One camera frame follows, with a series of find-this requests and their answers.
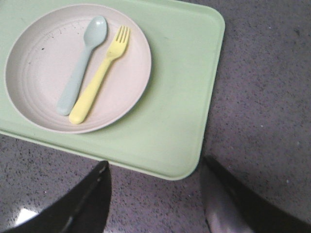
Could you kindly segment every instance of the tray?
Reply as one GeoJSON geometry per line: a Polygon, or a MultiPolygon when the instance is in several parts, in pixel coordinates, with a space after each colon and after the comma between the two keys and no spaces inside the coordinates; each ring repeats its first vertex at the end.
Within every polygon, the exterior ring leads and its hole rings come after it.
{"type": "MultiPolygon", "coordinates": [[[[0,2],[0,74],[10,48],[36,19],[79,0],[0,2]]],[[[40,129],[11,105],[0,82],[0,132],[167,180],[190,175],[199,161],[225,22],[212,8],[176,0],[85,0],[115,8],[145,33],[149,83],[134,108],[103,129],[62,134],[40,129]]]]}

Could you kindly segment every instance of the plate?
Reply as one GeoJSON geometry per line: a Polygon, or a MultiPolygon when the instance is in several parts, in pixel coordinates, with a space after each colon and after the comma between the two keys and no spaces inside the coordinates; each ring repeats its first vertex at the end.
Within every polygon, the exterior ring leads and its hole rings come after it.
{"type": "Polygon", "coordinates": [[[124,116],[140,99],[149,80],[151,52],[139,26],[125,14],[96,4],[78,4],[52,11],[31,24],[8,56],[5,86],[10,101],[28,121],[48,131],[86,133],[124,116]],[[124,56],[105,77],[87,119],[79,125],[56,112],[56,104],[84,48],[83,35],[97,15],[105,17],[107,38],[93,52],[81,92],[102,62],[120,25],[130,27],[124,56]]]}

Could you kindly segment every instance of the black object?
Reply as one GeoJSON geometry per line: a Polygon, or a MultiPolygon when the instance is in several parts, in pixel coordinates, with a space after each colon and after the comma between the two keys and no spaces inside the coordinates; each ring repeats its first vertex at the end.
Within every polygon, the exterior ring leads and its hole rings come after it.
{"type": "Polygon", "coordinates": [[[212,233],[311,233],[311,225],[268,203],[211,156],[202,160],[201,187],[212,233]]]}
{"type": "Polygon", "coordinates": [[[107,161],[39,215],[4,233],[103,233],[111,199],[107,161]]]}

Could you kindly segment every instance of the spoon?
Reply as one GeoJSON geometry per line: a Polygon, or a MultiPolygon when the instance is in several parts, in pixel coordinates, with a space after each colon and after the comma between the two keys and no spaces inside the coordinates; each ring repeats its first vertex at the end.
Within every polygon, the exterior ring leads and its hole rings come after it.
{"type": "Polygon", "coordinates": [[[85,48],[72,72],[65,89],[57,102],[58,114],[67,116],[79,95],[85,69],[93,50],[105,40],[107,35],[107,22],[103,16],[94,17],[84,33],[85,48]]]}

